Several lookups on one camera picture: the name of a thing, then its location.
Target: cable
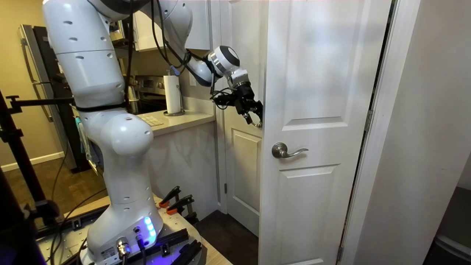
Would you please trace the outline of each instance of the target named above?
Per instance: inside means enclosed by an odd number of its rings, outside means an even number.
[[[64,217],[64,220],[62,220],[61,225],[58,226],[58,231],[56,231],[56,234],[55,234],[55,237],[53,237],[53,241],[52,241],[52,244],[50,244],[49,259],[47,259],[47,260],[50,260],[50,265],[55,265],[55,254],[56,254],[56,251],[59,250],[59,245],[62,244],[62,229],[65,228],[65,223],[68,222],[68,219],[69,219],[69,216],[72,214],[72,211],[77,210],[80,206],[83,206],[83,204],[84,204],[86,201],[89,201],[90,198],[93,198],[94,195],[97,195],[97,194],[100,194],[100,192],[103,192],[103,191],[106,191],[106,189],[102,188],[102,189],[93,192],[91,195],[86,197],[83,201],[77,203],[77,204],[71,209],[71,211],[68,211],[68,214]]]
[[[175,67],[186,67],[187,66],[187,61],[184,61],[172,48],[172,45],[168,44],[167,41],[167,35],[165,35],[165,19],[164,19],[164,13],[162,13],[162,5],[161,5],[161,0],[156,0],[158,1],[158,8],[159,8],[159,16],[161,16],[161,30],[162,30],[162,41],[164,41],[164,51],[165,51],[165,55],[169,61],[169,57],[168,57],[168,52],[167,50],[171,50],[174,52],[174,55],[178,58],[180,64],[177,64]]]
[[[128,86],[131,83],[131,67],[133,67],[133,51],[134,51],[134,17],[133,17],[133,11],[130,11],[130,39],[128,39],[128,67],[127,67],[127,78],[125,78],[125,85],[124,85],[124,98],[125,98],[125,104],[127,108],[130,110],[131,104],[130,104],[130,91]]]
[[[215,91],[212,94],[212,100],[218,108],[225,110],[228,105],[231,105],[231,101],[230,101],[230,100],[233,100],[233,98],[230,98],[231,94],[234,94],[233,88],[224,88],[224,89]]]
[[[59,164],[59,169],[58,169],[56,176],[55,176],[53,188],[50,191],[50,200],[53,200],[53,201],[55,201],[55,192],[56,192],[58,179],[59,179],[61,170],[62,170],[62,167],[65,164],[65,158],[68,158],[68,153],[69,153],[69,147],[65,148],[64,158],[62,158],[62,161]]]
[[[143,265],[146,265],[147,263],[146,248],[142,250],[142,253],[143,253]]]
[[[84,241],[80,244],[80,247],[78,247],[78,250],[77,250],[75,265],[80,265],[80,263],[81,263],[81,262],[80,262],[80,251],[84,248],[86,242],[87,242],[87,238],[84,238]]]
[[[158,50],[159,50],[159,52],[161,52],[161,55],[162,55],[162,58],[168,63],[168,64],[171,64],[171,61],[169,61],[169,58],[168,58],[168,54],[167,54],[167,50],[165,50],[165,32],[164,32],[164,17],[162,17],[162,8],[161,8],[161,4],[158,5],[159,7],[159,16],[161,16],[161,32],[162,32],[162,39],[164,39],[164,50],[162,50],[162,47],[161,47],[161,44],[159,44],[159,39],[158,39],[158,35],[156,35],[156,25],[155,25],[155,2],[153,2],[153,0],[150,1],[150,19],[152,19],[152,23],[150,23],[150,27],[152,27],[152,36],[153,36],[153,41],[156,42],[156,47],[158,47]]]

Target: black cable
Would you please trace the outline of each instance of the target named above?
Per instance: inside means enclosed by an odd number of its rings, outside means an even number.
[[[134,17],[133,11],[130,11],[130,39],[128,39],[128,67],[127,67],[127,78],[124,85],[124,97],[125,97],[125,105],[130,107],[130,91],[128,86],[131,83],[131,67],[133,67],[133,51],[134,51]]]
[[[62,167],[65,164],[65,158],[68,158],[68,153],[69,153],[69,147],[65,148],[64,158],[62,158],[62,161],[59,164],[59,169],[58,169],[56,176],[55,176],[53,188],[50,191],[50,200],[53,200],[53,201],[55,201],[55,192],[56,192],[58,179],[59,179],[61,170],[62,170]]]
[[[153,2],[153,0],[150,1],[150,19],[152,19],[152,23],[150,23],[150,27],[152,27],[152,36],[153,36],[153,41],[156,42],[156,47],[158,47],[158,50],[159,50],[159,52],[161,52],[161,55],[162,55],[162,58],[168,63],[168,64],[171,64],[171,61],[168,60],[168,55],[167,55],[167,51],[165,51],[165,35],[164,35],[164,17],[162,17],[162,10],[161,10],[161,4],[159,4],[159,14],[161,14],[161,30],[162,30],[162,39],[164,39],[164,50],[162,50],[162,47],[161,47],[161,44],[159,44],[159,39],[158,39],[158,35],[156,35],[156,25],[155,25],[155,2]]]
[[[89,201],[90,198],[93,198],[94,195],[97,195],[97,194],[100,194],[100,192],[103,192],[103,191],[105,191],[105,188],[93,192],[93,194],[89,195],[89,197],[86,197],[83,201],[77,203],[77,204],[68,211],[68,214],[64,217],[64,220],[62,220],[61,225],[58,226],[58,231],[55,232],[53,241],[52,241],[52,244],[50,244],[50,250],[49,250],[50,265],[55,265],[55,254],[56,254],[56,251],[59,250],[59,245],[62,244],[62,229],[65,228],[65,225],[66,225],[69,216],[72,214],[72,211],[77,210],[80,206],[83,206],[83,204],[84,204],[86,201]]]
[[[218,98],[218,97],[228,97],[228,95],[231,95],[231,94],[234,94],[233,88],[224,88],[224,89],[215,91],[215,92],[212,94],[212,100],[215,101],[215,98]],[[224,103],[217,103],[217,101],[215,101],[215,104],[217,104],[217,107],[221,108],[221,110],[225,110],[228,105],[231,105],[228,100],[224,101]]]
[[[80,247],[78,247],[78,250],[77,250],[75,265],[80,265],[80,263],[81,263],[81,260],[80,260],[80,251],[84,248],[86,242],[87,242],[87,238],[84,238],[84,241],[80,244]]]
[[[143,265],[146,265],[147,263],[146,248],[142,250],[142,254],[143,254]]]

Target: wall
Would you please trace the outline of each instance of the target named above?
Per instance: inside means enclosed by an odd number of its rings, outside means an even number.
[[[44,25],[41,0],[2,0],[0,1],[0,89],[3,95],[18,94],[21,98],[37,98],[28,76],[19,42],[19,25]],[[13,116],[18,128],[24,131],[22,141],[30,157],[61,151],[55,126],[41,107],[24,107]],[[8,144],[0,141],[0,164],[15,161]]]
[[[355,263],[423,263],[471,150],[471,1],[421,2]]]

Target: floor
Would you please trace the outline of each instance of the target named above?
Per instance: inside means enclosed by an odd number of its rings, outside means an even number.
[[[471,265],[471,262],[467,262],[464,259],[459,259],[437,244],[431,244],[429,254],[424,260],[424,265]]]
[[[53,198],[62,213],[71,210],[77,203],[90,194],[105,188],[102,176],[96,175],[94,170],[90,169],[72,173],[66,166],[62,166],[62,158],[34,164],[34,170],[40,179],[46,197]],[[33,204],[34,200],[28,191],[22,173],[16,169],[5,172],[5,175],[18,203]],[[230,214],[214,211],[195,226],[234,265],[258,263],[258,237]]]
[[[94,170],[89,169],[72,173],[62,163],[62,158],[34,164],[34,170],[40,179],[44,195],[56,201],[61,213],[69,211],[77,203],[105,188],[103,178],[99,176]],[[34,200],[19,169],[5,172],[5,176],[9,181],[13,194],[21,206],[27,203],[34,204]]]
[[[196,223],[196,228],[230,262],[236,265],[258,263],[258,237],[230,214],[214,211]]]

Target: door frame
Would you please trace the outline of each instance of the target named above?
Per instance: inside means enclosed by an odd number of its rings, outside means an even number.
[[[227,39],[227,19],[224,19],[227,16],[227,10],[224,8],[224,2],[225,1],[209,1],[209,10],[211,10],[211,44],[212,47],[218,47],[224,42],[224,39]],[[217,88],[222,88],[225,83],[225,80],[220,80],[215,83]],[[218,108],[217,105],[214,105],[215,108],[215,116],[217,116],[217,122],[215,122],[215,136],[217,136],[217,173],[218,173],[218,198],[220,198],[220,210],[222,213],[228,211],[228,198],[227,198],[227,192],[225,192],[225,184],[227,184],[227,160],[225,160],[225,151],[228,148],[227,145],[227,139],[225,139],[225,117],[224,117],[224,110]]]
[[[392,17],[377,92],[373,101],[373,122],[364,142],[352,189],[340,263],[355,263],[420,4],[421,0],[396,0],[396,10]]]

